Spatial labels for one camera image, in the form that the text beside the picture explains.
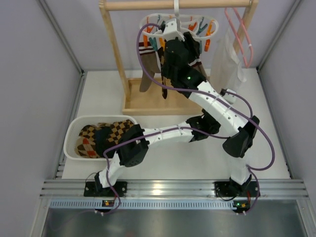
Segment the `white clip sock hanger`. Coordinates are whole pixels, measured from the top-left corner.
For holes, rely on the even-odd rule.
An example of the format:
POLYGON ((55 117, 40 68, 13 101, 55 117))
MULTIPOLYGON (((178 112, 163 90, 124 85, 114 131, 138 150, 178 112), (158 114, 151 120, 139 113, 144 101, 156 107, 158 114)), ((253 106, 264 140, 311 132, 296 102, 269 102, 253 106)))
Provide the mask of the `white clip sock hanger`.
POLYGON ((167 42, 163 38, 159 38, 160 26, 165 21, 177 18, 180 21, 180 31, 184 35, 190 32, 193 39, 199 42, 200 52, 207 52, 211 45, 211 38, 216 35, 219 24, 218 21, 207 15, 181 15, 179 13, 179 1, 174 2, 174 14, 153 13, 144 17, 139 27, 142 29, 142 37, 145 46, 150 42, 151 46, 157 51, 161 47, 165 47, 167 42))

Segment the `black yellow checkered sock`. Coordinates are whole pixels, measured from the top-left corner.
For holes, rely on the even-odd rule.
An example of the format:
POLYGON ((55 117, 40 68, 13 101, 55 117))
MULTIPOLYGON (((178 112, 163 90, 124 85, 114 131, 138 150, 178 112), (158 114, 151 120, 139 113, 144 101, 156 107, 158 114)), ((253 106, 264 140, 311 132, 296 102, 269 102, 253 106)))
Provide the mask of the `black yellow checkered sock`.
POLYGON ((116 121, 113 123, 105 123, 100 122, 96 125, 89 124, 86 125, 84 128, 81 129, 79 132, 79 137, 85 137, 89 140, 92 140, 95 142, 95 131, 100 130, 102 127, 110 127, 112 130, 112 133, 110 136, 112 137, 111 140, 115 141, 115 144, 118 144, 119 139, 123 136, 125 132, 127 132, 132 126, 134 125, 134 122, 130 119, 122 120, 122 121, 116 121))

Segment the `dark navy sock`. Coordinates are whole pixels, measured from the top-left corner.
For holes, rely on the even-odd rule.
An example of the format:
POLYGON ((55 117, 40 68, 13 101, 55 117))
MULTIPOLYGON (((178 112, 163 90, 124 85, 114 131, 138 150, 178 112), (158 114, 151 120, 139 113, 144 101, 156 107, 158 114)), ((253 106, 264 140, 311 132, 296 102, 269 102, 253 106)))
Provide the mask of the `dark navy sock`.
POLYGON ((111 133, 112 130, 107 126, 95 131, 95 151, 101 158, 104 158, 105 150, 116 145, 115 141, 111 140, 111 133))

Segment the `beige orange argyle sock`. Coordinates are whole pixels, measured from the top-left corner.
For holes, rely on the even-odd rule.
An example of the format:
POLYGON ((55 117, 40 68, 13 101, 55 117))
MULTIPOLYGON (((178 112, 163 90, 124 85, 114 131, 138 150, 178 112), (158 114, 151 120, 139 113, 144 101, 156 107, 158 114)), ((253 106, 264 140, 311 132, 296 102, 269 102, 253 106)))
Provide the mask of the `beige orange argyle sock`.
POLYGON ((77 139, 75 144, 75 153, 82 158, 100 158, 96 152, 95 142, 85 137, 77 139))

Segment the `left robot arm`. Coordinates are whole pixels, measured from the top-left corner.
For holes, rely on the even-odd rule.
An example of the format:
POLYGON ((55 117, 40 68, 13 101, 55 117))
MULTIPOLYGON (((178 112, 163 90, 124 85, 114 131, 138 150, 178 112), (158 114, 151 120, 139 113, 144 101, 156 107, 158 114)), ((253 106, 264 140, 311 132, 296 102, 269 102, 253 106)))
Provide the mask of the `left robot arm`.
POLYGON ((103 151, 107 166, 94 176, 95 189, 102 193, 113 186, 125 168, 139 165, 150 148, 173 143, 200 141, 219 132, 220 123, 207 112, 179 124, 161 128, 142 128, 135 124, 119 139, 118 144, 103 151))

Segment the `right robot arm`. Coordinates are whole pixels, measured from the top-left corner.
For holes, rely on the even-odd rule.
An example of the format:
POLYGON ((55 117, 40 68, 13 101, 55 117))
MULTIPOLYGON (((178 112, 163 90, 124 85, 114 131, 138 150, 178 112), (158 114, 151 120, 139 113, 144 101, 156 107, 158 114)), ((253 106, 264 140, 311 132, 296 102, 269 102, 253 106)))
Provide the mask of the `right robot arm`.
POLYGON ((238 197, 246 193, 252 175, 246 167, 244 156, 251 148, 259 125, 259 119, 243 118, 216 92, 204 74, 191 64, 199 58, 199 43, 190 32, 174 31, 165 34, 165 47, 161 74, 171 82, 171 89, 202 107, 202 116, 186 121, 193 128, 193 139, 199 140, 199 132, 216 134, 222 126, 228 137, 222 147, 230 158, 230 182, 224 194, 238 197))

